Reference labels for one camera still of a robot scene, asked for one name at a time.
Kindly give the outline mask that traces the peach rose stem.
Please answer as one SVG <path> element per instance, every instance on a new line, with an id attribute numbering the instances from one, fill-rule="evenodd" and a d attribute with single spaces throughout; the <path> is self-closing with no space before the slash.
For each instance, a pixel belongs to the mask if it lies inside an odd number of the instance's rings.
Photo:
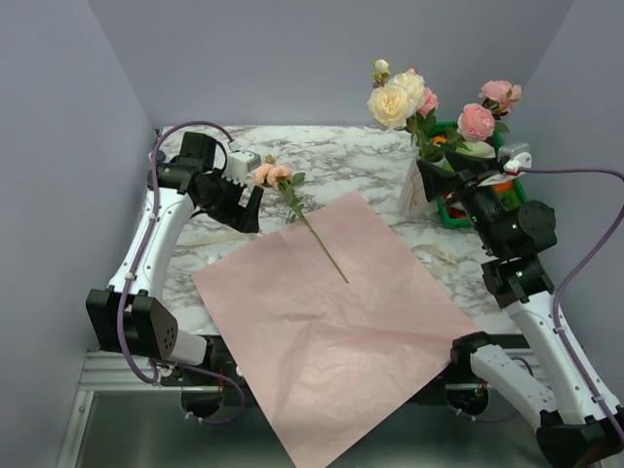
<path id="1" fill-rule="evenodd" d="M 347 276 L 305 214 L 303 199 L 297 193 L 297 188 L 305 181 L 305 173 L 294 173 L 290 167 L 278 164 L 274 156 L 268 155 L 265 157 L 265 161 L 253 171 L 253 181 L 256 186 L 272 188 L 281 195 L 282 199 L 289 207 L 287 224 L 300 220 L 315 238 L 332 267 L 336 270 L 341 279 L 348 284 L 349 280 Z"/>

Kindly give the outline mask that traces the pink rose stem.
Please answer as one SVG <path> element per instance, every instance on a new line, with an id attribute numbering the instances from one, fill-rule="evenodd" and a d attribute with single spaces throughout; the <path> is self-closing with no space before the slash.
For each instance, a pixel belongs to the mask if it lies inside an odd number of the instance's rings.
<path id="1" fill-rule="evenodd" d="M 523 87 L 506 80 L 490 80 L 482 85 L 481 103 L 465 104 L 454 126 L 446 126 L 444 140 L 436 141 L 438 97 L 425 88 L 423 105 L 412 118 L 412 136 L 423 160 L 438 161 L 448 152 L 468 150 L 470 143 L 486 142 L 496 132 L 508 133 L 502 123 L 523 97 Z"/>

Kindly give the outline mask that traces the beige ribbon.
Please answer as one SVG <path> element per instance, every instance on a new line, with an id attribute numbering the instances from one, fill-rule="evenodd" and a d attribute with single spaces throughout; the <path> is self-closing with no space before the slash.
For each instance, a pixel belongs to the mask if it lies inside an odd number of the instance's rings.
<path id="1" fill-rule="evenodd" d="M 250 241 L 256 239 L 257 237 L 257 234 L 226 232 L 223 234 L 203 237 L 191 243 L 183 244 L 181 242 L 178 242 L 175 246 L 178 249 L 195 249 L 200 247 L 225 244 L 228 242 L 239 240 Z M 458 270 L 460 260 L 453 253 L 444 251 L 438 245 L 420 244 L 412 247 L 411 251 L 417 256 L 421 256 L 422 253 L 426 253 L 431 258 L 438 259 L 442 262 L 442 264 L 440 265 L 429 268 L 430 273 L 436 278 L 455 273 Z"/>

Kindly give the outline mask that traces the purple wrapping paper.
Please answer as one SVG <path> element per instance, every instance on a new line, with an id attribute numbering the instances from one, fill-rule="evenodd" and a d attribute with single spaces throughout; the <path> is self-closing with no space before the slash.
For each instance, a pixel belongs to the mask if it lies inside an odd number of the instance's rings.
<path id="1" fill-rule="evenodd" d="M 478 328 L 357 192 L 192 279 L 298 467 L 331 464 Z"/>

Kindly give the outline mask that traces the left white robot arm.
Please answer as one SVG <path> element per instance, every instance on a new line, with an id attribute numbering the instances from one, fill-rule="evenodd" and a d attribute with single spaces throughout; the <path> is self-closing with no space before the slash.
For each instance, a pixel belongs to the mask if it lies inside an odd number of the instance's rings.
<path id="1" fill-rule="evenodd" d="M 195 132 L 183 135 L 175 157 L 157 152 L 153 158 L 134 238 L 107 286 L 90 290 L 86 309 L 102 350 L 182 363 L 183 374 L 204 385 L 215 377 L 216 362 L 208 340 L 183 331 L 163 304 L 167 268 L 194 215 L 244 234 L 258 232 L 263 191 L 253 187 L 247 202 L 241 198 L 261 159 Z"/>

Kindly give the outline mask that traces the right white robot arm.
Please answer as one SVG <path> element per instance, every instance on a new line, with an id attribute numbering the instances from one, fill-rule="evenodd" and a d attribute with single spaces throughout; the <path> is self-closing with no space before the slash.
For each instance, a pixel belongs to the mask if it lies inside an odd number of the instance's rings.
<path id="1" fill-rule="evenodd" d="M 456 339 L 450 374 L 478 377 L 494 387 L 531 426 L 553 467 L 583 467 L 623 450 L 623 405 L 591 365 L 561 306 L 565 284 L 554 286 L 540 253 L 557 243 L 552 208 L 532 200 L 507 209 L 495 185 L 529 174 L 524 147 L 493 159 L 450 152 L 445 170 L 418 160 L 425 196 L 458 203 L 491 260 L 482 266 L 488 292 L 520 329 L 547 381 L 521 368 L 485 332 Z"/>

